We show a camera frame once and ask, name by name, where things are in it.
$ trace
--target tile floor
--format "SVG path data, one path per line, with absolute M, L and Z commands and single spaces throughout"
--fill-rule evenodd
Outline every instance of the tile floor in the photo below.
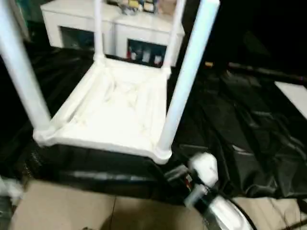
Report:
M 285 223 L 300 221 L 292 199 L 237 198 L 236 202 L 259 230 L 281 230 Z M 196 210 L 33 181 L 15 211 L 11 230 L 82 230 L 85 227 L 94 230 L 206 229 Z

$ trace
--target cable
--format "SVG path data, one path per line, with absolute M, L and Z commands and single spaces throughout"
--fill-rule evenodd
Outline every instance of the cable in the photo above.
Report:
M 239 209 L 239 211 L 244 215 L 244 217 L 246 218 L 246 220 L 248 221 L 249 225 L 252 227 L 253 230 L 257 230 L 254 222 L 251 220 L 251 218 L 249 217 L 249 215 L 244 211 L 244 209 L 233 199 L 229 199 L 229 201 L 237 207 L 237 209 Z
M 115 209 L 116 198 L 117 198 L 117 197 L 115 197 L 114 203 L 113 203 L 112 216 L 111 216 L 111 220 L 110 220 L 110 224 L 109 224 L 109 230 L 111 230 L 111 228 L 112 228 L 112 222 L 113 222 L 113 216 L 114 216 L 114 209 Z
M 283 215 L 283 213 L 281 212 L 281 210 L 273 203 L 273 201 L 271 199 L 269 199 L 270 201 L 270 204 L 273 206 L 273 208 L 275 209 L 275 211 L 279 214 L 280 218 L 283 220 L 283 223 L 285 224 L 286 226 L 286 229 L 287 230 L 290 230 L 290 227 L 289 227 L 289 223 L 287 221 L 287 219 L 285 218 L 285 215 Z
M 299 211 L 299 222 L 302 223 L 302 213 Z

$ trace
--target white cabinet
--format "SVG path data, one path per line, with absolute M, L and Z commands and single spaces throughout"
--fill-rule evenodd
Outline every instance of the white cabinet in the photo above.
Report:
M 94 31 L 93 0 L 54 0 L 41 6 L 51 46 L 63 47 L 60 27 Z M 128 39 L 166 46 L 173 19 L 167 15 L 139 12 L 122 15 L 116 6 L 103 4 L 104 53 L 126 58 Z M 181 47 L 184 30 L 181 25 L 173 54 L 174 66 Z

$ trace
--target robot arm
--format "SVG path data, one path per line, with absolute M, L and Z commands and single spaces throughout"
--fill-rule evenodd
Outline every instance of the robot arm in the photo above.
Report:
M 213 222 L 215 222 L 213 225 L 217 225 L 221 230 L 256 229 L 251 220 L 247 219 L 233 203 L 221 195 L 214 194 L 210 189 L 218 181 L 217 161 L 213 155 L 199 154 L 189 161 L 189 168 L 180 165 L 166 173 L 165 177 L 169 184 L 184 178 L 184 184 L 188 183 L 189 187 L 184 204 L 187 207 L 196 208 L 204 217 L 205 222 L 209 222 L 209 228 L 212 223 L 206 218 L 208 213 L 213 216 Z

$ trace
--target black tarp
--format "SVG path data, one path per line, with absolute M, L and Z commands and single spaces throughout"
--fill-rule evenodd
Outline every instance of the black tarp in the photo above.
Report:
M 92 64 L 93 54 L 27 45 L 53 115 Z M 32 127 L 1 64 L 1 174 L 23 175 L 83 189 L 162 200 L 150 160 L 56 145 L 39 148 Z M 168 100 L 178 69 L 168 82 Z M 166 172 L 199 152 L 216 156 L 219 189 L 229 196 L 307 197 L 307 122 L 272 79 L 233 69 L 204 69 L 196 77 Z

